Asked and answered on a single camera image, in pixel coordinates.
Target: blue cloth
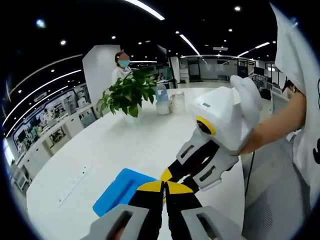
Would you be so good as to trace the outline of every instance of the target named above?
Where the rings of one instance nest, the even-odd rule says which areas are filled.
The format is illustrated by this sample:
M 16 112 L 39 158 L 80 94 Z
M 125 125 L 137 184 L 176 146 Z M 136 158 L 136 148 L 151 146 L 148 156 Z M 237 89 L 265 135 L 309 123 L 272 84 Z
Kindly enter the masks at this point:
M 138 187 L 153 181 L 156 181 L 153 177 L 124 168 L 95 202 L 92 209 L 102 217 L 118 204 L 128 204 Z
M 156 86 L 155 98 L 158 102 L 165 102 L 169 100 L 167 88 L 163 83 L 160 83 Z

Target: green leaves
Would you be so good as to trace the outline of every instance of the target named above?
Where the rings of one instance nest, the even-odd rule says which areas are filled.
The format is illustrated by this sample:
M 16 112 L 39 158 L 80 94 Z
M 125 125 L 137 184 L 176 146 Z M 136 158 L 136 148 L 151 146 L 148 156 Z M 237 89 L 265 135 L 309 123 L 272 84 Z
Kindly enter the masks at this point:
M 101 106 L 100 106 L 100 111 L 99 111 L 101 117 L 104 116 L 103 111 L 106 109 L 106 107 L 107 107 L 107 104 L 106 104 L 106 103 L 102 103 L 102 104 L 101 104 Z
M 138 105 L 142 106 L 143 99 L 154 102 L 155 86 L 154 76 L 147 74 L 140 69 L 135 69 L 125 78 L 118 78 L 116 83 L 102 92 L 102 98 L 97 103 L 100 107 L 100 115 L 103 110 L 109 108 L 113 114 L 122 110 L 126 115 L 138 117 Z
M 138 117 L 138 106 L 137 105 L 132 105 L 129 107 L 129 114 L 134 117 L 137 118 Z
M 150 102 L 153 104 L 153 103 L 154 103 L 154 100 L 155 100 L 155 99 L 154 99 L 154 96 L 150 94 L 150 95 L 149 95 L 149 99 L 150 99 Z
M 125 97 L 126 97 L 129 101 L 132 101 L 132 91 L 131 91 L 131 89 L 128 89 L 128 92 L 125 94 Z
M 127 106 L 123 106 L 121 109 L 125 113 L 125 115 L 128 115 L 128 107 Z

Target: window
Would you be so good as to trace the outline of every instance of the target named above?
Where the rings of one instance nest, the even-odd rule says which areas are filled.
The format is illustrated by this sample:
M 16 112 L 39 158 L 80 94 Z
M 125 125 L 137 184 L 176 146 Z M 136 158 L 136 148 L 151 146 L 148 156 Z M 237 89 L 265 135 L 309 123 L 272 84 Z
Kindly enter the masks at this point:
M 225 61 L 225 60 L 217 60 L 216 63 L 219 64 L 219 65 L 222 65 L 222 64 L 227 64 L 227 65 L 229 65 L 229 62 L 228 62 L 228 61 Z
M 11 165 L 12 160 L 15 159 L 14 155 L 12 154 L 12 151 L 8 145 L 8 141 L 7 139 L 4 139 L 2 142 L 2 147 L 3 147 L 3 151 L 4 151 L 4 156 L 6 161 L 8 162 L 9 166 Z

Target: ceiling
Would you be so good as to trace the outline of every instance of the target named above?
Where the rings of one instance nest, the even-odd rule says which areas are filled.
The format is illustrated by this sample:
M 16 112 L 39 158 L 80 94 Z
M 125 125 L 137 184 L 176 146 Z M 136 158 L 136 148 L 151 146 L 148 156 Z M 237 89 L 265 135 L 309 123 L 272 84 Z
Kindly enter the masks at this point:
M 82 57 L 94 45 L 121 45 L 128 55 L 133 56 L 132 61 L 154 61 L 159 56 L 156 45 L 171 50 L 169 56 L 195 55 L 193 49 L 176 34 L 179 31 L 203 55 L 218 54 L 213 47 L 224 46 L 228 48 L 226 55 L 237 56 L 270 42 L 244 57 L 275 60 L 277 45 L 272 42 L 277 40 L 277 23 L 268 1 L 141 2 L 156 10 L 165 20 L 161 21 L 125 0 L 11 1 L 12 6 L 7 10 L 10 16 L 8 47 L 5 49 L 7 65 L 2 80 L 7 81 L 11 91 L 14 90 L 9 100 L 8 96 L 5 97 L 3 108 L 6 115 L 38 87 L 60 76 L 81 70 L 57 79 L 30 98 L 49 90 L 54 92 L 68 85 L 68 81 L 84 83 Z M 235 11 L 235 6 L 240 6 L 241 10 Z M 290 13 L 291 8 L 286 3 L 282 1 L 280 6 Z M 37 27 L 39 19 L 45 22 L 45 28 Z M 45 67 L 21 83 L 34 71 L 76 55 L 80 56 Z M 23 101 L 6 120 L 4 132 L 16 122 L 14 118 L 19 119 L 30 107 L 28 99 Z

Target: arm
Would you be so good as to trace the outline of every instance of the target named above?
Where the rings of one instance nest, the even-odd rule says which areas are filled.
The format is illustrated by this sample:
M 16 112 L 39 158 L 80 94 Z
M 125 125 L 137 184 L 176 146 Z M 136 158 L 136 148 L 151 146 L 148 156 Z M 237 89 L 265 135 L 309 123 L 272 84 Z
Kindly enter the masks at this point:
M 301 92 L 293 94 L 288 106 L 256 126 L 246 145 L 239 152 L 249 154 L 269 143 L 275 142 L 305 124 L 306 97 Z
M 288 94 L 288 99 L 291 99 L 293 96 L 294 96 L 294 92 L 293 91 L 291 91 L 291 89 L 287 89 L 287 94 Z

